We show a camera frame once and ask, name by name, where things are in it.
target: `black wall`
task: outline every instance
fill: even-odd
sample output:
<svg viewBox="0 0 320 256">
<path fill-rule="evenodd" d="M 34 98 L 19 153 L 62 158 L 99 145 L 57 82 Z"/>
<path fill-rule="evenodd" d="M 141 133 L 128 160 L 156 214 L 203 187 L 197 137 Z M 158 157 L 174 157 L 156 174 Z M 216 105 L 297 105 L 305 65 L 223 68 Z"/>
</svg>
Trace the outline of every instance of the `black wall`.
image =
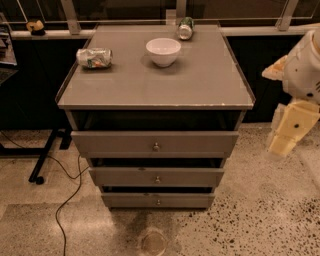
<svg viewBox="0 0 320 256">
<path fill-rule="evenodd" d="M 86 40 L 15 40 L 19 71 L 0 86 L 0 129 L 66 128 L 55 96 Z"/>
<path fill-rule="evenodd" d="M 262 71 L 289 53 L 301 36 L 228 37 L 236 59 L 256 97 L 254 108 L 244 122 L 270 122 L 279 103 L 287 104 L 291 96 L 283 92 L 280 81 L 261 76 Z"/>
</svg>

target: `crumpled can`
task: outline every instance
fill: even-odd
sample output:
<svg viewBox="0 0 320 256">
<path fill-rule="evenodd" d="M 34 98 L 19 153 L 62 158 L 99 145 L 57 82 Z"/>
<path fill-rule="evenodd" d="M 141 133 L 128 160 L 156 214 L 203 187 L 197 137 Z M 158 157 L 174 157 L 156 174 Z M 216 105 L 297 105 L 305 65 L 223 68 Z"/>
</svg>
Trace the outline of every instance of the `crumpled can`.
<svg viewBox="0 0 320 256">
<path fill-rule="evenodd" d="M 77 62 L 85 68 L 108 68 L 112 64 L 112 50 L 108 48 L 78 49 Z"/>
</svg>

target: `can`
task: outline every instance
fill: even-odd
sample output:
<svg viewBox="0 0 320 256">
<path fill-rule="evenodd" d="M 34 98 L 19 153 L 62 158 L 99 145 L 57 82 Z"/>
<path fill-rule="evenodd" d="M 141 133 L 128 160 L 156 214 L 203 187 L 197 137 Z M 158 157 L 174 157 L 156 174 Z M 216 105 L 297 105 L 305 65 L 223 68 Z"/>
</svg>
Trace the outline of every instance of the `can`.
<svg viewBox="0 0 320 256">
<path fill-rule="evenodd" d="M 112 51 L 108 48 L 78 49 L 77 62 L 85 68 L 108 68 L 112 62 Z"/>
<path fill-rule="evenodd" d="M 194 30 L 194 20 L 191 17 L 183 18 L 178 26 L 177 34 L 181 40 L 189 40 Z"/>
</svg>

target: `ceramic bowl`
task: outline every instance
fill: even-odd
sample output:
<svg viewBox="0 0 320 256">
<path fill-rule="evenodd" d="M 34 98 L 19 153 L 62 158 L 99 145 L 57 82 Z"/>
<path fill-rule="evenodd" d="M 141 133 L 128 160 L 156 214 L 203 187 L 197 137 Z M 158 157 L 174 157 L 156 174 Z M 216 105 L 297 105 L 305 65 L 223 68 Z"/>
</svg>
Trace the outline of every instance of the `ceramic bowl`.
<svg viewBox="0 0 320 256">
<path fill-rule="evenodd" d="M 151 60 L 159 67 L 170 66 L 178 57 L 181 44 L 171 38 L 156 38 L 146 45 Z"/>
</svg>

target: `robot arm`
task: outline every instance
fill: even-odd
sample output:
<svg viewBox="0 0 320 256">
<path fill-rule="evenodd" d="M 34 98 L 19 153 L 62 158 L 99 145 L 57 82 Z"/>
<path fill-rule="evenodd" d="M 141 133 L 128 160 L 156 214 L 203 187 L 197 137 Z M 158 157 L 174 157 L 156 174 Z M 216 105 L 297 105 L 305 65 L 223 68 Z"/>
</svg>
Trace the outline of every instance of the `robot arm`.
<svg viewBox="0 0 320 256">
<path fill-rule="evenodd" d="M 293 100 L 275 111 L 267 141 L 270 154 L 285 157 L 320 118 L 320 29 L 309 31 L 290 53 L 262 72 L 282 81 Z"/>
</svg>

